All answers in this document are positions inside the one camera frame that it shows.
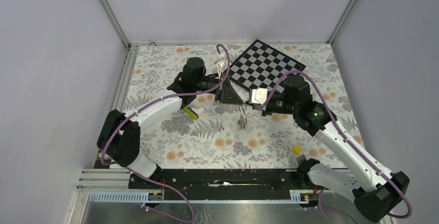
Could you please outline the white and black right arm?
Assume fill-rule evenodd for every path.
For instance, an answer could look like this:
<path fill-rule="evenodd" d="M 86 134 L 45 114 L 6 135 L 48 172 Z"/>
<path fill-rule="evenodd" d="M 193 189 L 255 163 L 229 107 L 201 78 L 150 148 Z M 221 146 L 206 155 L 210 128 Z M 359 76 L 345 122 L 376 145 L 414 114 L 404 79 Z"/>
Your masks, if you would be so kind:
<path fill-rule="evenodd" d="M 328 105 L 313 99 L 310 87 L 313 81 L 304 77 L 284 75 L 275 84 L 284 85 L 283 92 L 275 96 L 265 88 L 251 91 L 250 102 L 262 109 L 263 115 L 291 114 L 295 123 L 310 136 L 322 142 L 344 163 L 351 175 L 326 167 L 316 159 L 302 163 L 297 174 L 299 186 L 305 189 L 313 185 L 328 188 L 352 201 L 367 220 L 378 223 L 400 203 L 407 206 L 409 217 L 413 210 L 405 195 L 409 178 L 403 172 L 392 172 L 378 162 L 342 127 Z"/>

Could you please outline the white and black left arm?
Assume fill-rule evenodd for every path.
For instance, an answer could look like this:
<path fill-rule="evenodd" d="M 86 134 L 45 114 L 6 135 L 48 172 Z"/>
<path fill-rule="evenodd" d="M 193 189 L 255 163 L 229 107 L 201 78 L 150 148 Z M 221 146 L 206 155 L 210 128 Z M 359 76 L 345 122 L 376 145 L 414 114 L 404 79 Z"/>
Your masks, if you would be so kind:
<path fill-rule="evenodd" d="M 206 74 L 204 61 L 191 57 L 164 95 L 125 113 L 110 111 L 97 139 L 97 148 L 121 167 L 139 175 L 147 188 L 160 183 L 158 165 L 140 152 L 141 134 L 167 115 L 185 109 L 199 94 L 213 94 L 221 103 L 242 104 L 228 79 L 231 60 L 219 55 L 218 72 Z"/>

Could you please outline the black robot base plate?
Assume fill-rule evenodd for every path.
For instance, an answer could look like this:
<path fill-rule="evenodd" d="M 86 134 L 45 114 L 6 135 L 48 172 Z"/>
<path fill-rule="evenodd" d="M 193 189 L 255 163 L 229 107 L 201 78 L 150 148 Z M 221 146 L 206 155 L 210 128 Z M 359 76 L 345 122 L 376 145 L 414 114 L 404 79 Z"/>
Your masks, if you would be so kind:
<path fill-rule="evenodd" d="M 296 169 L 159 169 L 149 181 L 132 174 L 128 188 L 165 201 L 308 203 L 322 186 Z"/>

